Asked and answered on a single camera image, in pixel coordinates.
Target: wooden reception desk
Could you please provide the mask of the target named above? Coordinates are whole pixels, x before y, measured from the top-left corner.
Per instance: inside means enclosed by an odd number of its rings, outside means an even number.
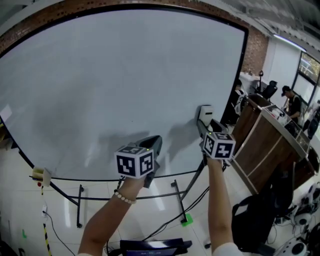
[[[236,146],[231,164],[253,194],[261,191],[279,163],[298,163],[309,149],[305,134],[294,138],[266,110],[268,106],[271,103],[262,96],[250,95],[232,132]]]

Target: tiled floor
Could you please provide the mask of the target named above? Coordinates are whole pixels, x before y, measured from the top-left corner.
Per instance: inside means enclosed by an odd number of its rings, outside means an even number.
[[[77,207],[51,187],[45,188],[42,196],[40,188],[29,178],[31,173],[32,170],[20,157],[17,149],[10,149],[8,151],[0,149],[2,239],[11,245],[16,252],[18,252],[18,248],[23,248],[28,256],[47,255],[43,229],[43,222],[46,222],[52,255],[71,255],[55,236],[50,219],[44,219],[41,216],[42,206],[43,204],[47,204],[47,211],[53,219],[57,234],[76,254],[84,231],[84,228],[76,227]],[[174,192],[174,189],[170,185],[174,179],[177,180],[179,188],[184,190],[193,175],[193,173],[189,173],[174,177],[157,178],[152,183],[150,189],[143,189],[139,195],[150,196]],[[230,201],[233,205],[250,195],[245,184],[231,167],[227,168],[224,172],[224,177]],[[52,181],[65,193],[73,196],[78,195],[79,184],[82,184],[84,187],[82,195],[84,197],[108,198],[112,196],[117,186],[117,182]],[[309,183],[295,192],[296,198],[309,188]],[[208,185],[208,170],[205,169],[184,199],[185,208],[190,206]],[[85,226],[88,220],[105,203],[105,201],[82,200],[80,223]],[[117,231],[110,239],[109,246],[117,248],[121,239],[141,240],[179,213],[180,207],[176,196],[140,200],[130,208]],[[173,238],[191,240],[192,247],[187,255],[209,256],[211,255],[211,250],[204,248],[204,244],[209,241],[208,194],[189,213],[193,218],[192,224],[182,227],[177,219],[154,238],[157,240]],[[275,233],[275,230],[272,229],[269,242],[275,239]],[[277,237],[272,246],[278,248],[292,236],[292,228],[290,226],[277,227]]]

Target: window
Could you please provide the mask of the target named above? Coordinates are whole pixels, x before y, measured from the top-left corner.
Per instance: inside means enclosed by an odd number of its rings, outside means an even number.
[[[299,64],[299,72],[316,83],[320,73],[320,63],[303,52]]]

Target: black chair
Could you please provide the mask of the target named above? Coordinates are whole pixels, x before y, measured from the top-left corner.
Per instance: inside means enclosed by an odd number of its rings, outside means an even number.
[[[294,192],[294,164],[287,171],[278,165],[259,194],[247,197],[232,209],[234,243],[242,252],[272,256],[275,249],[266,245],[277,216],[290,207]],[[237,214],[238,208],[247,209]]]
[[[276,81],[270,81],[269,85],[264,89],[262,92],[262,97],[264,97],[266,100],[270,100],[270,98],[275,94],[275,92],[278,90],[277,82]]]

